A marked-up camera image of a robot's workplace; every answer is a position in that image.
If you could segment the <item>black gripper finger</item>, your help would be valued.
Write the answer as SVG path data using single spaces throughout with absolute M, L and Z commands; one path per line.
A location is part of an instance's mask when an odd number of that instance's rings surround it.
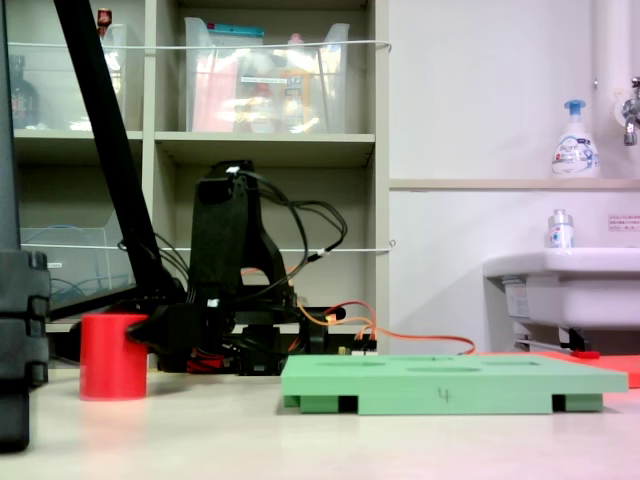
M 166 305 L 158 306 L 146 319 L 129 325 L 126 329 L 127 338 L 141 345 L 166 346 L 168 340 L 166 311 Z

